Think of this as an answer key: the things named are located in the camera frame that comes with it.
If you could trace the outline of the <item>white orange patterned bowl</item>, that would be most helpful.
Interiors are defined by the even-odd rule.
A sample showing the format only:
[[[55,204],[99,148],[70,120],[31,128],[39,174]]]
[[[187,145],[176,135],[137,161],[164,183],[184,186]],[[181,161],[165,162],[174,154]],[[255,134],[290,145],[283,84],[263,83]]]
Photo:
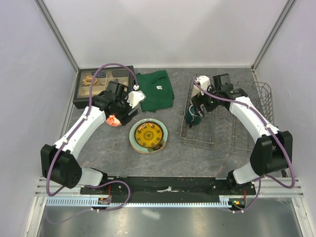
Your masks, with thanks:
[[[116,118],[115,115],[110,115],[107,119],[106,119],[106,123],[110,126],[113,127],[118,127],[121,126],[121,122]]]

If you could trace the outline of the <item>light green flower plate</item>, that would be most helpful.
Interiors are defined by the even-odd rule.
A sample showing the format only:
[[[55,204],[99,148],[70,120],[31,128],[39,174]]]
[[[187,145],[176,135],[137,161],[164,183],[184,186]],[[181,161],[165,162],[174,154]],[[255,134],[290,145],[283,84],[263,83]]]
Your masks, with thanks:
[[[159,120],[145,118],[136,122],[130,132],[132,148],[142,154],[152,154],[162,150],[168,140],[168,130]]]

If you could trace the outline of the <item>yellow small plate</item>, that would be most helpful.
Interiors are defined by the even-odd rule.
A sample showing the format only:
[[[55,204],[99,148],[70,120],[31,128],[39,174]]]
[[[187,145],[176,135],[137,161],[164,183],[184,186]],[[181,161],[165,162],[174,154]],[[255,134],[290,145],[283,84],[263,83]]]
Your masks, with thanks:
[[[136,127],[134,133],[138,145],[143,148],[153,148],[163,140],[163,130],[156,122],[143,122]]]

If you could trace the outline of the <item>beige bird pattern plate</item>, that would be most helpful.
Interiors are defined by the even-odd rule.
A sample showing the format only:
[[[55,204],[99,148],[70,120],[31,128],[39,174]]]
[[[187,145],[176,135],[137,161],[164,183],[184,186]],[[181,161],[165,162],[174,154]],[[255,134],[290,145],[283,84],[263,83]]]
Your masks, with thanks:
[[[137,151],[138,153],[141,154],[153,154],[158,151],[161,151],[167,144],[166,140],[162,140],[158,145],[152,147],[152,148],[147,148],[147,147],[142,147],[139,144],[136,143],[135,140],[130,141],[131,147]]]

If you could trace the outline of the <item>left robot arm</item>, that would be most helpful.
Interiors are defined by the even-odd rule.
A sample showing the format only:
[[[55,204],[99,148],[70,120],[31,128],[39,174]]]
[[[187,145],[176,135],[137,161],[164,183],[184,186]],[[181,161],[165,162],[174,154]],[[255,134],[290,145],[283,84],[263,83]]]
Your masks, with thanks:
[[[109,116],[115,116],[121,125],[126,125],[139,114],[137,106],[145,100],[145,94],[138,86],[131,92],[126,89],[127,86],[118,80],[109,82],[106,90],[89,99],[83,114],[63,137],[53,145],[42,147],[42,175],[47,183],[53,181],[69,189],[77,185],[91,186],[97,194],[108,190],[105,173],[95,168],[82,168],[77,158],[94,131]]]

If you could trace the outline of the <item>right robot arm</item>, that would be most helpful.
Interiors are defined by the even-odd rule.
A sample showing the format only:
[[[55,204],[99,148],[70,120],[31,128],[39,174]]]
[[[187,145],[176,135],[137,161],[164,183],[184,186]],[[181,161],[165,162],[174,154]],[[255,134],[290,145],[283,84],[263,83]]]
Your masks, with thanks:
[[[277,178],[278,184],[286,189],[295,186],[295,174],[292,166],[293,136],[289,131],[280,131],[270,123],[251,102],[242,88],[235,88],[229,74],[216,75],[212,79],[198,76],[193,80],[199,90],[191,98],[195,114],[204,116],[222,106],[234,115],[251,135],[255,145],[249,162],[232,170],[226,182],[227,191],[238,194],[244,184],[271,177],[271,173],[289,169],[291,184],[286,185]]]

